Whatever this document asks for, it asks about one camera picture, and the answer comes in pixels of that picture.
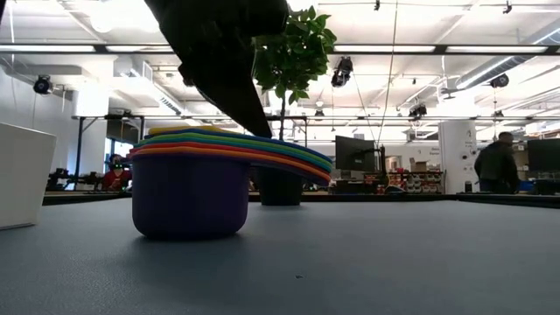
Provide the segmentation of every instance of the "potted plant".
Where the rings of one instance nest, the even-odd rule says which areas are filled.
[[[255,79],[263,93],[274,89],[282,100],[280,140],[284,140],[286,105],[309,98],[305,92],[309,82],[326,74],[328,54],[333,52],[336,41],[326,28],[329,17],[318,15],[313,7],[291,12],[283,33],[255,38]],[[259,190],[264,205],[298,205],[302,179],[286,171],[261,169]]]

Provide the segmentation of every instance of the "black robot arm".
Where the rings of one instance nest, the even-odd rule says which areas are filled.
[[[253,83],[252,37],[286,26],[285,0],[145,0],[185,83],[256,136],[272,137]]]

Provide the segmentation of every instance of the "desk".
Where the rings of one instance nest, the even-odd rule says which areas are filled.
[[[2,315],[560,313],[560,212],[458,201],[249,204],[236,237],[154,242],[131,199],[0,232]]]

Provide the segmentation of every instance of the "wall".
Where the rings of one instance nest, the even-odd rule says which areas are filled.
[[[51,170],[74,169],[78,122],[71,119],[74,106],[56,95],[41,96],[32,86],[0,70],[0,122],[42,131],[57,137]]]

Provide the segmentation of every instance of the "white box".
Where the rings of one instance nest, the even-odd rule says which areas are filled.
[[[0,229],[38,223],[56,136],[0,123]]]

